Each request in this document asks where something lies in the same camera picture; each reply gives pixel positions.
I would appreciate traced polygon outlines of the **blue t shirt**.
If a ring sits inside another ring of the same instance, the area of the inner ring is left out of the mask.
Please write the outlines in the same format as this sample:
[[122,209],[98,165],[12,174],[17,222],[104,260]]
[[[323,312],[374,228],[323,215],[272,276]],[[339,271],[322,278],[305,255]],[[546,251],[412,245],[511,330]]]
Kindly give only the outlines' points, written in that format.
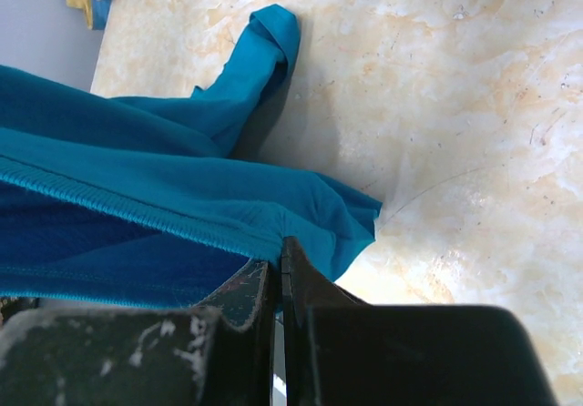
[[221,74],[191,96],[104,98],[1,70],[1,292],[188,307],[297,238],[336,280],[382,205],[308,170],[237,160],[249,116],[292,74],[293,13],[251,14]]

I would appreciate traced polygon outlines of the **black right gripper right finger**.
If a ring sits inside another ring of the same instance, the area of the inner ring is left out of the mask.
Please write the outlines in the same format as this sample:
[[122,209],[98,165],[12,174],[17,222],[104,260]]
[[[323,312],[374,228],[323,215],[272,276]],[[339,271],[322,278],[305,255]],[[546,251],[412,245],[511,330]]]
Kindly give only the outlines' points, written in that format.
[[485,305],[374,306],[281,252],[290,405],[554,405],[524,327]]

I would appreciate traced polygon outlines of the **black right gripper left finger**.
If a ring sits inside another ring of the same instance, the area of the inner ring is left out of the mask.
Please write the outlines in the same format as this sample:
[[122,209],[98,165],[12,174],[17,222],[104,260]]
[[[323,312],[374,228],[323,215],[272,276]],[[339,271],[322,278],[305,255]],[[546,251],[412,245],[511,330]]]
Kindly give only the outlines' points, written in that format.
[[251,261],[182,310],[37,309],[1,331],[4,405],[268,405],[276,276]]

